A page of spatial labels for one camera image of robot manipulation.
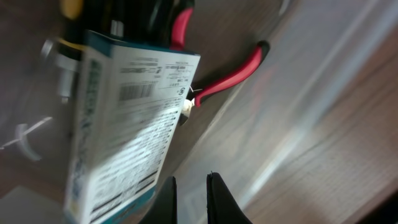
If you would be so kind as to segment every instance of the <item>wooden floor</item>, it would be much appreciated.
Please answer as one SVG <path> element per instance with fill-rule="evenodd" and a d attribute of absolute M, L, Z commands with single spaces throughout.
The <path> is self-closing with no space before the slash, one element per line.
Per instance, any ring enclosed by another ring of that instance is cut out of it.
<path fill-rule="evenodd" d="M 14 3 L 11 7 L 12 1 L 0 2 L 0 9 L 8 13 L 20 12 L 16 10 L 18 6 L 27 7 L 23 3 Z M 188 48 L 202 55 L 196 81 L 219 67 L 227 71 L 231 62 L 242 61 L 244 57 L 241 56 L 250 46 L 258 39 L 267 38 L 277 25 L 279 6 L 280 1 L 198 1 L 187 37 Z M 234 8 L 243 10 L 237 16 L 233 13 Z M 37 43 L 45 40 L 44 35 L 35 38 L 40 40 Z M 287 158 L 249 204 L 245 214 L 253 223 L 353 223 L 372 209 L 380 198 L 397 189 L 396 40 L 398 29 L 372 56 L 299 150 Z M 40 47 L 32 49 L 35 54 L 39 50 Z M 12 56 L 15 60 L 20 59 L 17 55 Z M 209 99 L 203 110 L 194 111 L 186 126 L 176 130 L 163 176 L 171 174 L 180 165 L 227 96 L 228 92 L 225 92 Z M 6 153 L 0 152 L 0 197 L 17 185 L 25 185 L 62 203 L 67 152 L 53 152 L 61 156 L 49 154 L 56 161 L 44 166 L 29 164 L 23 159 L 15 159 L 15 154 Z M 51 170 L 54 164 L 61 165 Z M 130 223 L 135 220 L 137 217 L 132 217 Z"/>

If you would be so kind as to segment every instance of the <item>white box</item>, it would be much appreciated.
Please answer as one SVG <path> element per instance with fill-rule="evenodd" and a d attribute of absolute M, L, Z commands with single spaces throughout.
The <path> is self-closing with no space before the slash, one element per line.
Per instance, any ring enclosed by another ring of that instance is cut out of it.
<path fill-rule="evenodd" d="M 200 56 L 88 33 L 65 200 L 73 223 L 117 223 L 154 194 Z"/>

